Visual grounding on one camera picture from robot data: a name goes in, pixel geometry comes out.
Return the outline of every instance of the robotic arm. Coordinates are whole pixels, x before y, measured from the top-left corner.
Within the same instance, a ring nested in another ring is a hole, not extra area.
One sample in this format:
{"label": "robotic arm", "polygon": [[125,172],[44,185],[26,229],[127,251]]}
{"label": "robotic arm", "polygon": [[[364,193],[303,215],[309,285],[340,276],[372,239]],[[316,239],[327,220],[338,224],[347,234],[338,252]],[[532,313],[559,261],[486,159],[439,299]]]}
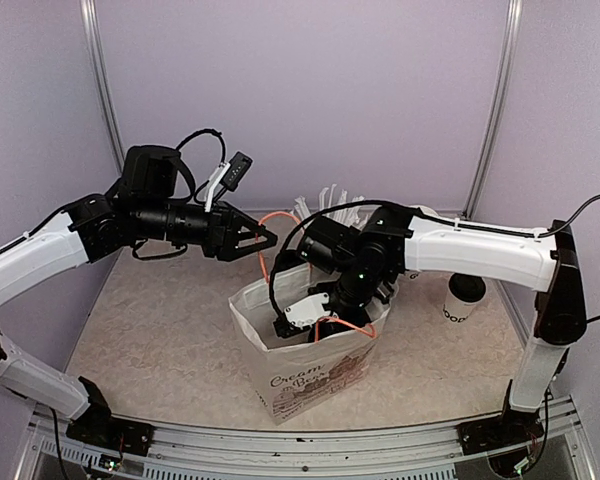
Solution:
{"label": "robotic arm", "polygon": [[542,435],[538,410],[545,392],[566,360],[569,346],[585,333],[587,322],[575,242],[564,222],[520,229],[460,222],[421,208],[378,208],[362,231],[318,216],[297,249],[300,258],[334,282],[318,284],[309,296],[284,310],[274,326],[288,337],[316,328],[320,338],[348,329],[316,323],[338,316],[356,326],[369,322],[373,297],[388,302],[391,285],[407,270],[445,271],[516,283],[537,292],[537,318],[518,372],[506,394],[503,413],[488,421],[460,426],[466,454],[514,445],[529,432]]}
{"label": "robotic arm", "polygon": [[[214,188],[235,190],[250,165],[251,159],[236,154],[222,165]],[[194,193],[195,183],[178,150],[131,148],[122,177],[107,194],[89,195],[59,208],[34,230],[0,248],[0,306],[50,277],[97,262],[125,246],[143,259],[137,252],[148,239],[171,242],[176,250],[167,256],[184,253],[187,245],[200,245],[206,257],[220,261],[276,244],[272,232],[228,203],[214,202],[213,195],[205,205],[187,204],[191,196],[172,199],[178,172]],[[256,235],[263,241],[255,243]],[[73,421],[68,434],[89,443],[115,445],[117,450],[121,430],[128,426],[112,421],[94,383],[58,372],[1,333],[0,385],[62,413]],[[142,454],[143,449],[135,453]]]}

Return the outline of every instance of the wall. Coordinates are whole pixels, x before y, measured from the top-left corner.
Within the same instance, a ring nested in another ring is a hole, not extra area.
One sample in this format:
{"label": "wall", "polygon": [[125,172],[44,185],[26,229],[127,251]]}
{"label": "wall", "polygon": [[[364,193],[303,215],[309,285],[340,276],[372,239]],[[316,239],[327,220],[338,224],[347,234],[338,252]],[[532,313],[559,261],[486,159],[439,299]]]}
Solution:
{"label": "wall", "polygon": [[[77,1],[0,2],[0,246],[116,171]],[[110,262],[67,272],[0,309],[0,327],[64,368]],[[0,479],[30,406],[0,389]]]}
{"label": "wall", "polygon": [[[478,219],[549,226],[600,192],[600,0],[524,2],[519,44]],[[600,202],[575,222],[589,316],[600,313]],[[527,321],[531,292],[510,287]],[[600,467],[600,323],[560,378]]]}
{"label": "wall", "polygon": [[[98,2],[126,147],[211,126],[254,159],[232,198],[289,207],[338,182],[463,208],[480,155],[506,0]],[[207,178],[213,139],[185,160]]]}

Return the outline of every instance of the paper bag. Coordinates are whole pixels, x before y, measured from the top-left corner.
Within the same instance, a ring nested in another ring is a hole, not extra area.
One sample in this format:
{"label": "paper bag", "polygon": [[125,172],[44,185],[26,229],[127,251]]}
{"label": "paper bag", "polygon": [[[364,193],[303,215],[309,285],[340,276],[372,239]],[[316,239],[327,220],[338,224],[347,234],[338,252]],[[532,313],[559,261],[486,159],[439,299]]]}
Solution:
{"label": "paper bag", "polygon": [[[307,265],[280,273],[275,279],[276,300],[284,309],[306,297],[309,286],[325,279],[320,272],[312,275]],[[264,280],[254,282],[232,296],[229,306],[253,386],[274,422],[280,424],[365,376],[390,306],[374,299],[367,307],[375,339],[348,330],[307,343],[308,332],[288,339],[276,336],[268,288]]]}

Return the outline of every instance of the black cup lid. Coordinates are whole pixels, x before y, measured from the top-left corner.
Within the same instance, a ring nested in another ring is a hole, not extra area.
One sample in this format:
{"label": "black cup lid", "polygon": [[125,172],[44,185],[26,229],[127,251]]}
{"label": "black cup lid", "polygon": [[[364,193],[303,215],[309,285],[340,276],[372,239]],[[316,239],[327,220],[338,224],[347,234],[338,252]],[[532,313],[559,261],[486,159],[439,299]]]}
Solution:
{"label": "black cup lid", "polygon": [[454,273],[449,279],[449,290],[463,302],[476,303],[484,297],[487,286],[480,277]]}

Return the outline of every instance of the beige table surface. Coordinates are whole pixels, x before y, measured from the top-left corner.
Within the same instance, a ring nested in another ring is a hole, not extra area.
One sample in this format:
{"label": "beige table surface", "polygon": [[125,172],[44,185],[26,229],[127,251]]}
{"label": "beige table surface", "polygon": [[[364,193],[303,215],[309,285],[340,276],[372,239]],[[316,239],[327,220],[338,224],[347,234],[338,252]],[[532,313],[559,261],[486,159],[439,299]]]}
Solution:
{"label": "beige table surface", "polygon": [[[288,223],[275,219],[271,228],[285,234]],[[197,426],[363,429],[501,408],[522,348],[493,284],[472,316],[454,324],[441,313],[449,275],[426,273],[401,278],[368,377],[275,426],[241,363],[227,304],[260,276],[255,256],[220,263],[193,247],[174,260],[140,262],[127,249],[68,370],[96,382],[114,413]]]}

